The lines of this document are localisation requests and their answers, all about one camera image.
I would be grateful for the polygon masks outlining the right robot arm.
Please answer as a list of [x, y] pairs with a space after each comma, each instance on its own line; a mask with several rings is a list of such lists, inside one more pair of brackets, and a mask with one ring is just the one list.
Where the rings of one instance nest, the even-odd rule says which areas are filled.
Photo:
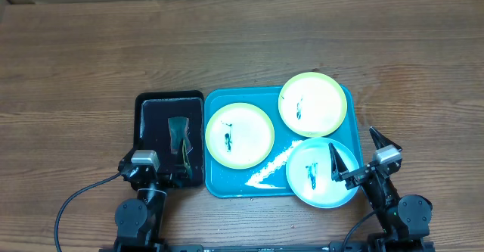
[[[343, 241], [329, 243], [330, 251], [434, 251], [434, 244], [425, 241], [430, 234], [433, 205], [423, 196], [410, 194], [399, 196], [390, 176], [400, 170], [402, 147], [382, 135], [377, 129], [369, 129], [376, 151], [366, 166], [350, 171], [333, 144], [329, 144], [331, 179], [345, 182], [347, 189], [361, 188], [372, 212], [350, 229]], [[366, 241], [351, 242], [349, 239], [359, 226], [375, 216], [382, 228], [381, 233], [369, 234]]]

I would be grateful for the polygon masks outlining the yellow plate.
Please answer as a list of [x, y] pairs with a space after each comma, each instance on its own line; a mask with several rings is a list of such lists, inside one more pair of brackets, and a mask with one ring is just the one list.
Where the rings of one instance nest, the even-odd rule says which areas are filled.
[[305, 72], [289, 79], [278, 96], [278, 111], [286, 126], [298, 135], [314, 138], [335, 132], [343, 123], [348, 102], [333, 78]]
[[215, 161], [230, 169], [244, 170], [270, 154], [275, 128], [261, 108], [238, 102], [225, 105], [210, 117], [205, 139]]

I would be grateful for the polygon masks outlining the green and pink sponge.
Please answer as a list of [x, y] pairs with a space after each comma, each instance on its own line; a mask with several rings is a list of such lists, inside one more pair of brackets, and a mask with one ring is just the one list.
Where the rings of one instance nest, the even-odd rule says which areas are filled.
[[169, 134], [170, 134], [170, 152], [177, 154], [180, 144], [185, 144], [186, 152], [192, 150], [190, 140], [188, 138], [189, 119], [187, 117], [170, 117], [168, 119]]

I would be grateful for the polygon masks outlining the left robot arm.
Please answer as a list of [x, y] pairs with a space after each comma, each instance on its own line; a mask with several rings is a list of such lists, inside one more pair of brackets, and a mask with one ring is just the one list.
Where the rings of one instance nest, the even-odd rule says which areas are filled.
[[122, 178], [137, 191], [137, 197], [123, 201], [115, 211], [117, 226], [114, 251], [163, 251], [166, 245], [159, 239], [167, 191], [182, 188], [191, 179], [191, 166], [185, 140], [176, 153], [176, 172], [159, 173], [160, 159], [154, 150], [133, 147], [119, 162]]

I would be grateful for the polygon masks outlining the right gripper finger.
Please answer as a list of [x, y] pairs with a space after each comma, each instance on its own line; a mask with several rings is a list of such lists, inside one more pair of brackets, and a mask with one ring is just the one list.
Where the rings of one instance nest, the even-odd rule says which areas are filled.
[[344, 176], [349, 172], [343, 162], [342, 157], [334, 147], [333, 143], [328, 144], [331, 159], [331, 179], [333, 181], [343, 181]]
[[375, 127], [371, 126], [369, 129], [369, 133], [371, 135], [371, 138], [377, 150], [389, 145], [394, 146], [398, 151], [402, 150], [402, 147], [400, 145], [388, 139], [385, 135], [380, 133]]

